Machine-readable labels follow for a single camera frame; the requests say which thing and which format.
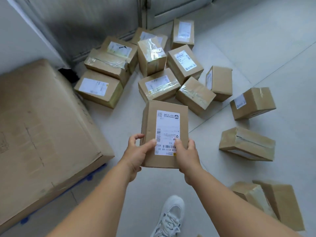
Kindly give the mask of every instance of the large cardboard box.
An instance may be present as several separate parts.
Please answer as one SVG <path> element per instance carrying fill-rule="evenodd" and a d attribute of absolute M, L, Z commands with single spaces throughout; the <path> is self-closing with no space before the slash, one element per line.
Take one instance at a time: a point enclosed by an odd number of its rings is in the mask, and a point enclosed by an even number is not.
<path fill-rule="evenodd" d="M 267 201 L 264 192 L 259 184 L 236 182 L 230 189 L 243 200 L 265 212 L 267 215 L 277 219 L 270 203 Z"/>
<path fill-rule="evenodd" d="M 131 76 L 126 59 L 112 55 L 103 50 L 92 49 L 89 56 L 86 58 L 84 65 L 87 69 L 120 80 L 123 87 L 125 87 Z"/>
<path fill-rule="evenodd" d="M 164 70 L 167 56 L 156 37 L 138 42 L 139 69 L 144 77 Z"/>
<path fill-rule="evenodd" d="M 119 101 L 123 86 L 113 77 L 87 70 L 74 88 L 84 99 L 114 109 Z"/>
<path fill-rule="evenodd" d="M 184 45 L 190 49 L 194 47 L 194 21 L 175 19 L 171 31 L 171 49 Z"/>
<path fill-rule="evenodd" d="M 0 77 L 0 233 L 114 153 L 70 83 L 47 60 Z"/>
<path fill-rule="evenodd" d="M 214 92 L 198 80 L 190 77 L 177 92 L 176 99 L 187 105 L 196 115 L 200 115 L 215 98 Z"/>
<path fill-rule="evenodd" d="M 248 160 L 273 161 L 276 142 L 243 127 L 223 131 L 219 149 Z"/>
<path fill-rule="evenodd" d="M 261 185 L 279 221 L 294 231 L 305 230 L 302 214 L 290 184 L 273 180 L 253 180 L 252 182 Z"/>
<path fill-rule="evenodd" d="M 183 85 L 190 76 L 199 79 L 204 70 L 188 45 L 169 51 L 167 63 L 180 85 Z"/>
<path fill-rule="evenodd" d="M 165 49 L 168 37 L 163 34 L 154 34 L 153 31 L 138 27 L 133 39 L 131 40 L 132 44 L 137 45 L 139 41 L 147 40 L 150 38 L 157 37 L 160 46 Z"/>
<path fill-rule="evenodd" d="M 181 87 L 170 68 L 147 76 L 138 82 L 139 92 L 145 102 L 150 100 L 164 101 L 176 95 Z"/>
<path fill-rule="evenodd" d="M 130 74 L 133 74 L 138 64 L 137 45 L 108 36 L 101 45 L 101 50 L 126 59 Z"/>
<path fill-rule="evenodd" d="M 250 119 L 276 109 L 269 87 L 250 88 L 230 102 L 235 120 Z"/>
<path fill-rule="evenodd" d="M 149 101 L 143 112 L 140 145 L 157 140 L 155 149 L 147 152 L 144 167 L 179 168 L 174 141 L 180 139 L 187 149 L 189 142 L 188 107 L 168 102 Z"/>
<path fill-rule="evenodd" d="M 232 69 L 212 66 L 206 74 L 206 87 L 216 94 L 215 101 L 225 101 L 233 95 Z"/>

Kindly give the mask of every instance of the metal door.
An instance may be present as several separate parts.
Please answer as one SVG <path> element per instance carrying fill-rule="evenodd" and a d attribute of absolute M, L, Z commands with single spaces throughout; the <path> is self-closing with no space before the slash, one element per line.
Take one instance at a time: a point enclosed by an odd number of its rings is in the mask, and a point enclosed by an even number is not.
<path fill-rule="evenodd" d="M 138 23 L 137 0 L 16 0 L 61 56 L 81 61 L 107 35 L 130 38 Z"/>
<path fill-rule="evenodd" d="M 153 29 L 210 2 L 211 0 L 147 0 L 147 28 Z"/>

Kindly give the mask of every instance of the white label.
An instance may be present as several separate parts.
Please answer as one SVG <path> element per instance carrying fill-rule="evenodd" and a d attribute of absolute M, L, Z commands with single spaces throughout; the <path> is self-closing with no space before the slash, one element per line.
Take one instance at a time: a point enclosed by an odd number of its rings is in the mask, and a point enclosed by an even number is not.
<path fill-rule="evenodd" d="M 155 155 L 176 155 L 174 141 L 180 138 L 180 114 L 157 110 Z"/>
<path fill-rule="evenodd" d="M 237 110 L 247 104 L 244 98 L 244 94 L 241 94 L 240 96 L 238 96 L 234 101 L 235 101 Z"/>
<path fill-rule="evenodd" d="M 123 46 L 121 44 L 118 44 L 116 42 L 110 42 L 108 48 L 107 48 L 107 52 L 111 53 L 113 55 L 116 56 L 120 56 L 123 58 L 128 58 L 130 53 L 132 51 L 132 48 L 127 47 L 127 46 Z"/>
<path fill-rule="evenodd" d="M 190 39 L 191 36 L 191 23 L 190 22 L 183 22 L 179 23 L 179 38 Z"/>
<path fill-rule="evenodd" d="M 237 154 L 237 155 L 241 155 L 243 157 L 246 157 L 247 159 L 254 159 L 254 160 L 258 160 L 260 159 L 259 157 L 256 157 L 254 155 L 248 154 L 246 152 L 243 152 L 241 150 L 228 150 L 231 153 Z"/>
<path fill-rule="evenodd" d="M 213 87 L 213 69 L 206 76 L 206 87 L 212 90 Z"/>
<path fill-rule="evenodd" d="M 170 83 L 169 78 L 167 75 L 161 76 L 159 78 L 156 78 L 154 80 L 150 80 L 145 83 L 147 90 L 151 94 L 153 91 L 155 91 L 158 87 Z"/>
<path fill-rule="evenodd" d="M 162 37 L 157 37 L 159 44 L 161 45 L 162 43 Z"/>
<path fill-rule="evenodd" d="M 147 40 L 147 39 L 150 39 L 150 38 L 154 38 L 156 37 L 155 35 L 151 34 L 151 33 L 148 33 L 148 32 L 142 32 L 141 35 L 140 35 L 140 41 L 142 40 Z"/>
<path fill-rule="evenodd" d="M 84 78 L 79 91 L 104 96 L 108 85 L 109 83 L 103 81 Z"/>
<path fill-rule="evenodd" d="M 191 57 L 183 50 L 179 53 L 174 55 L 178 62 L 181 64 L 181 66 L 186 70 L 189 71 L 193 69 L 194 67 L 197 67 L 197 65 L 192 61 Z"/>

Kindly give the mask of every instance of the white sneaker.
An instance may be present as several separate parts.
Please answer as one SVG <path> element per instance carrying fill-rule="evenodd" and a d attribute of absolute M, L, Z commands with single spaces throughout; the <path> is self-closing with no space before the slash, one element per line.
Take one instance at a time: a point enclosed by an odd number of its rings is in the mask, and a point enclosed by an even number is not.
<path fill-rule="evenodd" d="M 164 203 L 158 224 L 150 237 L 174 237 L 180 233 L 184 217 L 184 201 L 177 195 L 170 196 Z"/>

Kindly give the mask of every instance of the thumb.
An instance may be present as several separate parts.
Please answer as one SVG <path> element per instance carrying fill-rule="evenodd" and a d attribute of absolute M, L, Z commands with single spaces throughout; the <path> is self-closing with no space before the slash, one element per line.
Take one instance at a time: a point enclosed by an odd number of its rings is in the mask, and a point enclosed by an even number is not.
<path fill-rule="evenodd" d="M 176 139 L 176 140 L 174 141 L 174 145 L 175 145 L 177 151 L 182 151 L 182 150 L 184 150 L 182 141 L 181 141 L 180 139 Z"/>
<path fill-rule="evenodd" d="M 156 146 L 156 143 L 157 143 L 156 139 L 152 139 L 148 141 L 147 143 L 143 144 L 141 146 L 141 149 L 143 150 L 144 153 L 146 153 L 150 149 L 154 148 Z"/>

